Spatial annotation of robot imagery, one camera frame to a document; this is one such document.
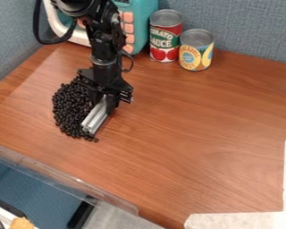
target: black beans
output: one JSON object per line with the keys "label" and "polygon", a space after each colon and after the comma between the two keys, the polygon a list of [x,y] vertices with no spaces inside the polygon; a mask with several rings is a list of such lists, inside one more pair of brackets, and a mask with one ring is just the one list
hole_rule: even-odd
{"label": "black beans", "polygon": [[76,77],[69,84],[62,84],[52,97],[55,125],[61,132],[74,139],[83,138],[98,142],[94,136],[84,132],[80,124],[93,108],[88,99],[88,90]]}

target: floor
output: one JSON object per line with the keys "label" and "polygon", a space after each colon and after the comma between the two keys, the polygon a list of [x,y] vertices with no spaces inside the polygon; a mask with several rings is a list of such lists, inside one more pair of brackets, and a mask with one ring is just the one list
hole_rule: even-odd
{"label": "floor", "polygon": [[163,229],[163,227],[100,201],[82,229]]}

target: tomato sauce can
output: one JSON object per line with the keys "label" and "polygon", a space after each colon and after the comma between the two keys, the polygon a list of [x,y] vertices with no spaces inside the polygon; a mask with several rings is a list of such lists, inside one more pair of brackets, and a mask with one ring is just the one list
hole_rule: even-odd
{"label": "tomato sauce can", "polygon": [[181,35],[179,63],[189,71],[202,71],[211,65],[215,40],[206,30],[187,30]]}
{"label": "tomato sauce can", "polygon": [[177,11],[154,12],[150,17],[150,56],[159,62],[177,60],[182,29],[182,15]]}

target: red can label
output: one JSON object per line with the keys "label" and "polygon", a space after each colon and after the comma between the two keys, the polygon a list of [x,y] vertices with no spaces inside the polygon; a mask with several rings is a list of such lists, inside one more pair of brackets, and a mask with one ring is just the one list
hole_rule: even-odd
{"label": "red can label", "polygon": [[182,23],[174,27],[151,26],[150,55],[160,62],[178,59]]}

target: wooden table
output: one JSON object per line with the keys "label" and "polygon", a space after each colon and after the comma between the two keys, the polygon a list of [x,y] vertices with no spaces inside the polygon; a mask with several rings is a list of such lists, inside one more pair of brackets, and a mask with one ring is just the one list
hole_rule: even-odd
{"label": "wooden table", "polygon": [[286,64],[216,50],[209,70],[188,72],[137,55],[125,76],[135,102],[122,104],[96,144],[61,134],[51,101],[89,66],[89,52],[43,47],[0,82],[0,145],[166,228],[192,213],[282,209]]}

